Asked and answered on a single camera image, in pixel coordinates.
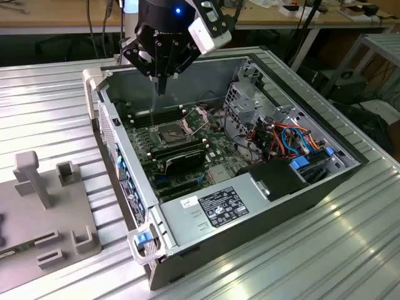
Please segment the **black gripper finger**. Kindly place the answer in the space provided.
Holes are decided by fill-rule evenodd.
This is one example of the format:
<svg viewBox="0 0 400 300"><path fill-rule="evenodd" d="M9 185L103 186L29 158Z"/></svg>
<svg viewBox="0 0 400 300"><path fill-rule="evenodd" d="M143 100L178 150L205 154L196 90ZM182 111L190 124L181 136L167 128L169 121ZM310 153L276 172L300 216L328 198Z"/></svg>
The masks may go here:
<svg viewBox="0 0 400 300"><path fill-rule="evenodd" d="M166 92L168 78L175 74L181 74L200 55L200 51L194 41L186 44L173 41L171 51L167 59L166 70L162 77L162 93Z"/></svg>
<svg viewBox="0 0 400 300"><path fill-rule="evenodd" d="M163 75L158 71L156 59L153 58L140 42L133 37L121 41L121 54L145 77L154 84L156 94L163 93Z"/></svg>

